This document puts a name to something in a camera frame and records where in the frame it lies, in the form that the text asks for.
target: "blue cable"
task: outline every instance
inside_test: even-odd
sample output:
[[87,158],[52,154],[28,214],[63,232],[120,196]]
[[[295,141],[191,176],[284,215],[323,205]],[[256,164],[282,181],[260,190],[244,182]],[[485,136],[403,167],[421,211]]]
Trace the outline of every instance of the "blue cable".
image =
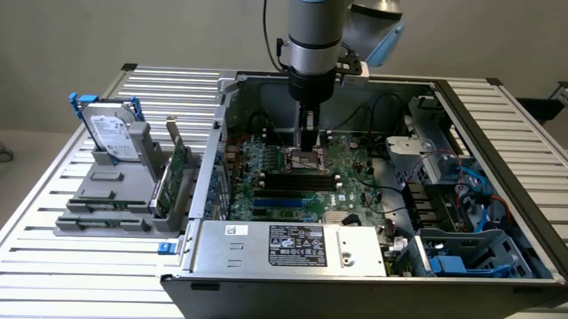
[[464,171],[465,174],[476,177],[481,181],[482,188],[485,188],[488,186],[488,179],[485,177],[482,177],[480,174],[477,174],[472,169],[469,169],[468,167],[464,167],[464,166],[458,166],[457,170]]
[[480,223],[477,224],[477,227],[474,229],[474,233],[478,233],[480,231],[482,231],[482,227],[485,226],[485,223],[488,222],[488,215],[489,215],[489,209],[488,207],[482,208],[482,214],[481,214],[481,220]]

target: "gray floor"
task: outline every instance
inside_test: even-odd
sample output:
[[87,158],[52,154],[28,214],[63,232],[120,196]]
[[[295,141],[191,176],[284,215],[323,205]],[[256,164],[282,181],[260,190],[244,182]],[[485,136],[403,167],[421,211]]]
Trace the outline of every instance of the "gray floor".
[[69,137],[67,133],[0,131],[0,140],[15,152],[13,161],[0,163],[0,226],[12,216]]

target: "black cable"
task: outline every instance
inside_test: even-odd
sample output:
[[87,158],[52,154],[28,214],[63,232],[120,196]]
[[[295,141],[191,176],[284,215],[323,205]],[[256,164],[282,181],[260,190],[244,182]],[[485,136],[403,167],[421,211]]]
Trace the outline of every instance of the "black cable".
[[252,133],[252,131],[250,131],[250,126],[252,125],[252,120],[255,119],[256,116],[264,116],[264,119],[268,119],[268,115],[266,114],[266,112],[263,110],[260,111],[254,111],[252,114],[250,114],[248,117],[248,121],[247,121],[247,127],[244,128],[244,132],[246,133]]
[[367,111],[371,111],[371,109],[369,108],[369,106],[367,105],[361,105],[354,111],[353,111],[353,113],[351,113],[351,115],[349,115],[349,118],[343,121],[343,122],[341,122],[341,124],[338,124],[338,125],[335,125],[333,128],[331,128],[331,130],[337,130],[338,128],[341,128],[351,119],[353,119],[353,117],[355,116],[355,114],[357,114],[357,112],[358,112],[358,110],[361,110],[362,108],[366,108],[367,109]]
[[390,214],[390,213],[394,213],[395,211],[401,211],[401,210],[406,209],[406,207],[398,207],[397,209],[391,209],[389,211],[375,211],[374,209],[371,209],[370,206],[366,207],[366,208],[369,209],[369,211],[371,211],[373,213],[379,214],[379,215]]
[[381,94],[381,95],[377,97],[377,99],[374,100],[373,108],[371,108],[371,123],[373,123],[373,125],[374,125],[374,110],[377,109],[377,104],[381,102],[381,100],[382,100],[382,98],[383,98],[385,96],[391,96],[391,97],[394,97],[394,98],[395,98],[395,100],[398,101],[398,105],[399,105],[401,119],[397,121],[395,130],[394,130],[394,132],[393,132],[393,135],[394,135],[394,134],[397,134],[397,132],[398,132],[398,126],[399,126],[401,122],[402,122],[402,121],[403,121],[403,119],[405,119],[405,103],[403,103],[402,98],[399,97],[399,95],[398,95],[398,94],[395,94],[394,92],[387,92],[387,93]]
[[398,207],[395,209],[390,209],[389,211],[383,211],[382,214],[390,214],[390,213],[394,213],[395,211],[401,211],[403,209],[406,209],[406,207]]
[[351,164],[351,170],[353,170],[353,173],[355,174],[355,179],[357,179],[357,181],[358,181],[361,184],[363,184],[365,186],[367,186],[367,187],[371,187],[371,188],[374,188],[374,189],[390,189],[390,190],[395,191],[398,194],[401,194],[401,195],[402,195],[402,192],[401,192],[398,189],[395,189],[395,188],[393,188],[393,187],[390,187],[390,186],[373,185],[373,184],[370,184],[370,183],[366,183],[366,182],[365,182],[365,181],[363,181],[363,180],[358,177],[357,171],[353,169],[353,166],[354,166],[354,164],[355,164],[355,162],[357,162],[358,156],[361,155],[361,152],[363,151],[363,149],[365,149],[365,147],[359,146],[359,150],[357,151],[355,157],[353,158],[353,164]]
[[264,32],[266,51],[268,52],[270,62],[272,63],[272,66],[278,70],[278,72],[282,72],[282,69],[278,67],[276,62],[274,61],[272,52],[270,50],[270,44],[268,44],[268,34],[266,32],[266,0],[263,4],[263,32]]

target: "white sticker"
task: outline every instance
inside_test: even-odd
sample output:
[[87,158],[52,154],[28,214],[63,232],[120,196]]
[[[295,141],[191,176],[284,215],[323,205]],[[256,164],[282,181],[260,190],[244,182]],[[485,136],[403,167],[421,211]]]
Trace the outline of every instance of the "white sticker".
[[119,160],[137,161],[139,155],[133,148],[131,136],[124,121],[113,116],[91,116],[96,135],[103,143],[101,147]]
[[224,226],[224,235],[246,236],[248,235],[248,225],[227,225]]

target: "pci express slot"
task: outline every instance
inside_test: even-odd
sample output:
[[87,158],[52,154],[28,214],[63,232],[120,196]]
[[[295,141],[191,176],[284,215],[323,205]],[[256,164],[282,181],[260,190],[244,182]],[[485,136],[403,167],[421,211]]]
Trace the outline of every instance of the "pci express slot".
[[266,174],[264,189],[286,191],[335,191],[333,175]]
[[301,199],[254,199],[254,207],[303,207]]

